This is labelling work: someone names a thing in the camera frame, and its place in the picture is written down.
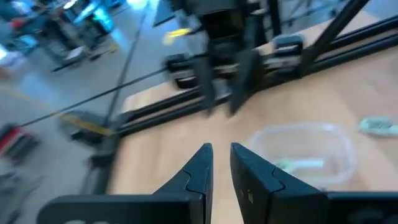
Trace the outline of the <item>blurry workshop equipment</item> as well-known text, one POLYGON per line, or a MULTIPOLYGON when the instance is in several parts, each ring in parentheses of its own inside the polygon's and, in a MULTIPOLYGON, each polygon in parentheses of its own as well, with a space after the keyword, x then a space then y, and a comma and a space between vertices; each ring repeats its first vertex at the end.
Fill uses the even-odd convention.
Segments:
POLYGON ((54 72, 109 52, 98 48, 114 28, 101 0, 0 0, 0 19, 14 37, 32 37, 54 72))

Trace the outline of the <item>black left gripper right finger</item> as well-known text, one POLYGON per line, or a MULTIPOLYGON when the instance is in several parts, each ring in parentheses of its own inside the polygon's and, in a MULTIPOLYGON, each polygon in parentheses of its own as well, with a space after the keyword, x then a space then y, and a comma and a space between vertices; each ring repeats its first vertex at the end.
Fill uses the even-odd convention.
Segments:
POLYGON ((319 190, 236 142, 230 167, 244 224, 398 224, 398 192, 319 190))

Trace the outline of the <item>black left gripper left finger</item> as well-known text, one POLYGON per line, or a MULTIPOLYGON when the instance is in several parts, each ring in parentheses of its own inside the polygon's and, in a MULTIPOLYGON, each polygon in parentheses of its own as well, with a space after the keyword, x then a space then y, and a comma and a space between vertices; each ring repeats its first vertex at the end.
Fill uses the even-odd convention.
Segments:
POLYGON ((153 194, 57 197, 36 224, 210 224, 212 198, 213 148, 205 143, 153 194))

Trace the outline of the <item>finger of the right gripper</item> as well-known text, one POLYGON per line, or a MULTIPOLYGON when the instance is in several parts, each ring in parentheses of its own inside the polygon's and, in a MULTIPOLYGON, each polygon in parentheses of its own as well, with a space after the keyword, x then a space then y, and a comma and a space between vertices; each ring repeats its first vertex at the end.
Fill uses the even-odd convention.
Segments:
POLYGON ((208 57, 195 57, 193 71, 197 78, 199 91, 203 96, 203 108, 206 109, 206 114, 209 116, 216 103, 216 93, 212 83, 214 70, 210 59, 208 57))
POLYGON ((229 96, 229 112, 236 114, 240 107, 254 94, 262 74, 262 58, 258 50, 242 51, 238 57, 238 71, 233 78, 229 96))

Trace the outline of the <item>clear plastic bin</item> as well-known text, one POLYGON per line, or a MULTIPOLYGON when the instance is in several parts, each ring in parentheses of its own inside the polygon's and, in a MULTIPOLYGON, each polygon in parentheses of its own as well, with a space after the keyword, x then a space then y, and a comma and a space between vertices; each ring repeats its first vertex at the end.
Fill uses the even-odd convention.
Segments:
POLYGON ((246 145, 272 164, 280 159, 323 159, 323 168, 299 169, 290 174, 319 189, 345 187, 356 170, 352 141, 335 124, 294 123, 266 126, 255 132, 246 141, 246 145))

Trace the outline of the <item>grey metal frame bracket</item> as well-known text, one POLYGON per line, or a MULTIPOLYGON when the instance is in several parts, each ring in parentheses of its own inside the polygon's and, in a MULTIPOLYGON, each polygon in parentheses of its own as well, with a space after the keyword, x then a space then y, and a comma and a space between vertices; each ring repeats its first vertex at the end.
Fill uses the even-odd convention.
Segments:
POLYGON ((279 35, 273 38, 272 43, 274 56, 271 65, 273 67, 291 67, 300 63, 304 47, 302 35, 279 35))

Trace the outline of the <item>red black floor object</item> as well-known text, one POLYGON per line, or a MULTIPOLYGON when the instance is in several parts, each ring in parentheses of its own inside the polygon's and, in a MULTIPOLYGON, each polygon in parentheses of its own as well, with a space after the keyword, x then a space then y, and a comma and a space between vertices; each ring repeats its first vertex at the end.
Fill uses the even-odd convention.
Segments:
POLYGON ((12 164, 21 164, 38 145, 36 135, 15 124, 5 124, 0 128, 0 157, 12 164))

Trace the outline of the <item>black frame post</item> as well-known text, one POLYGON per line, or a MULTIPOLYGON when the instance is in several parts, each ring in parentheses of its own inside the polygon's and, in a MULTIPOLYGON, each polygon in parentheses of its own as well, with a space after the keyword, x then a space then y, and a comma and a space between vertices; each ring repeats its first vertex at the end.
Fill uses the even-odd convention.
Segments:
POLYGON ((335 37, 348 25, 355 15, 369 0, 349 0, 342 11, 330 22, 314 43, 302 54, 301 63, 297 67, 298 77, 303 77, 309 66, 320 56, 335 37))

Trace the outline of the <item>white green sweetener packet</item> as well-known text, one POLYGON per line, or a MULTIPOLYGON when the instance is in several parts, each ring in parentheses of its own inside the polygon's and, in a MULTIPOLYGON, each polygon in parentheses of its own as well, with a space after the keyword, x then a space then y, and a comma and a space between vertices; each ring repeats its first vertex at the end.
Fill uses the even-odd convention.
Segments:
POLYGON ((358 124, 359 132, 380 137, 398 137, 398 123, 388 117, 367 117, 358 124))
POLYGON ((318 169, 323 168, 324 160, 315 159, 280 159, 274 161, 274 164, 287 173, 293 173, 299 169, 318 169))

